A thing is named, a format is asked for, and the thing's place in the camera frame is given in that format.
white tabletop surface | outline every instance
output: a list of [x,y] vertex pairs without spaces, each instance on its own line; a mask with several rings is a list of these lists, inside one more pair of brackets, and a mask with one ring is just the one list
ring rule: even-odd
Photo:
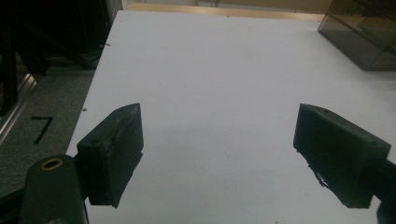
[[376,223],[377,198],[344,207],[292,141],[305,103],[396,145],[396,73],[360,70],[318,26],[120,11],[67,154],[140,103],[144,156],[118,209],[87,201],[90,222]]

printed number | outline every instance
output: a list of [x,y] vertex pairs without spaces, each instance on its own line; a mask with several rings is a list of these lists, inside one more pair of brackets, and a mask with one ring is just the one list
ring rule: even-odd
[[47,123],[46,126],[44,126],[44,128],[41,130],[40,135],[37,137],[37,139],[35,140],[35,145],[37,145],[41,139],[44,137],[44,134],[47,132],[47,129],[50,126],[50,123],[53,120],[53,117],[39,117],[39,116],[32,116],[31,119],[36,119],[36,120],[42,120],[42,119],[46,119]]

floor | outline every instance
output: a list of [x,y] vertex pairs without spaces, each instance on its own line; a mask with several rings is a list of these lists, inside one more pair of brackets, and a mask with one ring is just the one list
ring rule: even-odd
[[[26,77],[22,64],[17,70],[19,77]],[[13,124],[0,136],[0,198],[23,188],[26,172],[36,161],[66,152],[93,73],[63,64],[20,82],[20,91],[28,85],[30,92],[20,92],[19,108],[0,120],[3,127],[6,120],[8,126]],[[12,112],[16,119],[8,119]]]

clear plastic container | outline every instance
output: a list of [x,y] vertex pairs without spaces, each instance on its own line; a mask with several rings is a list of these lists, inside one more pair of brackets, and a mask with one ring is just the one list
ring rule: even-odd
[[362,69],[396,71],[396,0],[333,0],[318,30]]

